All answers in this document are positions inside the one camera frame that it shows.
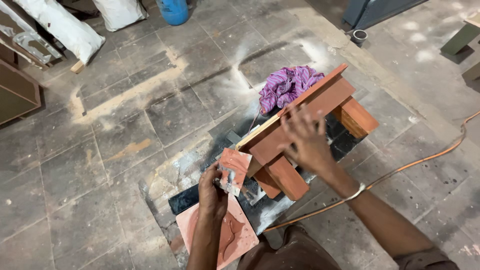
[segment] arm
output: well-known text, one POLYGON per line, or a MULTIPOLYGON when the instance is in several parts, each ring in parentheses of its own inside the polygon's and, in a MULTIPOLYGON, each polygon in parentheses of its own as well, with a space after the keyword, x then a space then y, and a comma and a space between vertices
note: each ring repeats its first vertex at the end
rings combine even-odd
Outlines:
POLYGON ((221 176, 218 161, 208 167, 198 181, 198 221, 193 232, 187 270, 215 270, 222 219, 227 213, 228 195, 213 185, 221 176))
MULTIPOLYGON (((321 118, 316 131, 306 106, 303 106, 301 111, 297 111, 294 106, 290 106, 288 110, 292 120, 287 123, 285 116, 282 117, 282 126, 296 147, 280 146, 285 154, 304 169, 323 178, 340 197, 347 198, 355 194, 360 184, 333 159, 326 142, 325 120, 321 118)), ((412 223, 370 191, 362 192, 347 203, 391 257, 434 247, 412 223)))

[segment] dusty floor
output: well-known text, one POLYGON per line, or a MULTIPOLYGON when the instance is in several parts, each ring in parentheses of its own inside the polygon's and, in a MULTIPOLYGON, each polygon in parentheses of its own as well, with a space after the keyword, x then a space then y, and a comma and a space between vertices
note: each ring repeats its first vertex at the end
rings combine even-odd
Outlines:
MULTIPOLYGON (((90 22, 107 42, 79 75, 69 71, 71 54, 46 72, 24 68, 45 86, 46 107, 0 130, 5 269, 177 269, 138 183, 158 208, 193 185, 230 145, 230 130, 247 132, 263 80, 283 66, 328 73, 349 64, 355 98, 380 123, 341 161, 365 183, 443 149, 480 109, 477 82, 460 76, 480 59, 480 45, 473 42, 476 52, 460 64, 438 50, 480 8, 472 0, 430 0, 370 28, 364 49, 303 1, 219 3, 203 1, 177 27, 152 2, 149 19, 116 33, 90 22)), ((480 118, 453 153, 373 191, 461 269, 475 269, 478 168, 480 118)), ((318 179, 311 186, 280 220, 335 200, 318 179)), ((347 207, 302 224, 343 269, 395 268, 347 207)), ((269 233, 272 245, 281 233, 269 233)))

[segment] silver bracelet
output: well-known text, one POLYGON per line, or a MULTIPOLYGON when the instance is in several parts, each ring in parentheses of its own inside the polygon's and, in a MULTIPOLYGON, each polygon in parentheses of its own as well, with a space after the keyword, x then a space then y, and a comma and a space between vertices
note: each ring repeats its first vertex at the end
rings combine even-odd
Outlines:
POLYGON ((352 196, 343 199, 343 201, 346 202, 346 201, 350 201, 350 200, 355 199, 356 197, 358 197, 358 195, 360 195, 360 193, 362 193, 362 192, 365 190, 365 188, 366 188, 365 184, 364 184, 364 183, 360 183, 360 188, 359 188, 359 190, 358 190, 355 194, 353 194, 352 196))

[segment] orange cable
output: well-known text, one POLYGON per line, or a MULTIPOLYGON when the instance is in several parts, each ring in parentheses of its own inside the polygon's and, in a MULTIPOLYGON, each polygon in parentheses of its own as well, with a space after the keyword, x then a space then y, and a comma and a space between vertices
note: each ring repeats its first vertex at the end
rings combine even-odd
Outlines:
MULTIPOLYGON (((444 154, 446 154, 446 153, 454 150, 455 148, 457 148, 457 147, 463 142, 463 140, 465 139, 465 137, 466 137, 466 135, 467 135, 467 128, 465 127, 465 124, 466 124, 468 121, 470 121, 472 118, 474 118, 475 116, 477 116, 477 115, 479 115, 479 114, 480 114, 480 111, 478 111, 477 113, 473 114, 472 116, 466 118, 466 119, 463 121, 462 125, 460 126, 460 127, 462 128, 462 135, 461 135, 460 139, 459 139, 456 143, 454 143, 451 147, 449 147, 448 149, 446 149, 446 150, 444 150, 444 151, 442 151, 442 152, 440 152, 440 153, 437 153, 437 154, 428 156, 428 157, 426 157, 426 158, 424 158, 424 159, 420 159, 420 160, 414 161, 414 162, 412 162, 412 163, 410 163, 410 164, 407 164, 407 165, 405 165, 405 166, 403 166, 403 167, 400 167, 400 168, 398 168, 398 169, 396 169, 396 170, 394 170, 394 171, 391 171, 391 172, 387 173, 386 175, 380 177, 379 179, 375 180, 375 181, 374 181, 373 183, 371 183, 368 187, 366 187, 366 189, 371 189, 371 188, 372 188, 373 186, 375 186, 376 184, 379 184, 379 183, 382 182, 383 180, 390 178, 392 175, 396 174, 397 172, 403 171, 403 170, 406 169, 406 168, 409 168, 409 167, 411 167, 411 166, 413 166, 413 165, 416 165, 416 164, 418 164, 418 163, 421 163, 421 162, 424 162, 424 161, 427 161, 427 160, 431 160, 431 159, 437 158, 437 157, 439 157, 439 156, 442 156, 442 155, 444 155, 444 154)), ((265 232, 267 232, 267 231, 270 231, 270 230, 273 230, 273 229, 276 229, 276 228, 280 228, 280 227, 283 227, 283 226, 292 224, 292 223, 294 223, 294 222, 297 222, 297 221, 300 221, 300 220, 302 220, 302 219, 305 219, 305 218, 314 216, 314 215, 316 215, 316 214, 320 214, 320 213, 325 212, 325 211, 327 211, 327 210, 329 210, 329 209, 332 209, 332 208, 335 207, 335 206, 339 206, 339 205, 341 205, 341 204, 344 203, 344 202, 345 202, 345 201, 336 202, 336 203, 334 203, 334 204, 332 204, 332 205, 329 205, 329 206, 327 206, 327 207, 324 207, 324 208, 319 209, 319 210, 317 210, 317 211, 314 211, 314 212, 312 212, 312 213, 303 215, 303 216, 301 216, 301 217, 299 217, 299 218, 293 219, 293 220, 291 220, 291 221, 284 222, 284 223, 282 223, 282 224, 280 224, 280 225, 275 225, 275 226, 272 226, 272 227, 270 227, 270 228, 267 228, 267 229, 265 229, 263 232, 265 233, 265 232)))

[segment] purple striped cloth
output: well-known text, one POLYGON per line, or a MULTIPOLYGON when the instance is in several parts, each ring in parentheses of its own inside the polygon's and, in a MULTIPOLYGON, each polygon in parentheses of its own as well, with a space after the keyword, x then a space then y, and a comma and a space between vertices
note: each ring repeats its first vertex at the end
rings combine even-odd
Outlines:
POLYGON ((259 92, 262 95, 260 113, 271 111, 275 105, 283 108, 323 77, 323 73, 318 73, 309 66, 284 67, 270 74, 265 87, 259 92))

